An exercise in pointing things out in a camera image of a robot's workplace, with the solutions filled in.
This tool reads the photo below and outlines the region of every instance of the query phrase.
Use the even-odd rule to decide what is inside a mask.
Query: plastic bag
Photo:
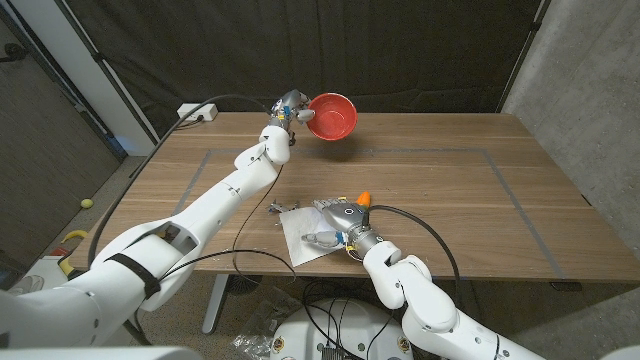
[[[231,346],[251,360],[269,360],[273,334],[282,322],[302,307],[297,299],[272,287]]]

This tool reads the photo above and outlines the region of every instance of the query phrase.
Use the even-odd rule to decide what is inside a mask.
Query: yellow object
[[[85,209],[88,209],[90,207],[93,206],[93,200],[91,199],[84,199],[80,202],[80,206],[82,206]]]
[[[65,276],[69,276],[69,274],[75,270],[75,268],[69,264],[69,258],[62,260],[58,266],[60,266]]]
[[[369,206],[371,206],[371,194],[369,194],[368,191],[363,192],[362,194],[360,194],[360,196],[358,196],[356,204],[368,208]]]
[[[64,244],[67,240],[71,239],[72,237],[79,236],[84,239],[87,237],[87,235],[88,235],[87,232],[84,230],[73,230],[72,232],[64,236],[64,239],[60,241],[60,244]]]

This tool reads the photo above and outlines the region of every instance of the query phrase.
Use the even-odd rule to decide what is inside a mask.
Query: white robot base
[[[313,306],[330,312],[335,322],[326,312]],[[369,359],[413,359],[410,342],[400,324],[395,319],[389,320],[388,313],[373,305],[355,299],[324,299],[309,306],[309,312],[331,339],[339,341],[345,349],[363,359],[367,355]],[[387,321],[387,326],[371,343]],[[273,338],[271,360],[343,358],[342,352],[309,320],[305,309],[289,316],[278,327]]]

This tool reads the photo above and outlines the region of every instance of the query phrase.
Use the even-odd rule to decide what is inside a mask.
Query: yellow ball
[[[80,206],[82,206],[85,209],[88,209],[90,207],[93,206],[93,200],[91,199],[84,199],[80,202]]]

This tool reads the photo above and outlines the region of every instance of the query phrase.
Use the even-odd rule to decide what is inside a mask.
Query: concrete wall
[[[153,143],[93,60],[55,1],[13,1],[12,4],[127,153],[133,156],[147,155],[153,148]],[[0,6],[9,14],[13,13],[6,0],[0,0]],[[126,89],[123,88],[123,91],[125,95],[128,94]],[[144,114],[141,115],[153,133],[148,120]]]
[[[640,259],[640,1],[553,0],[503,112]]]

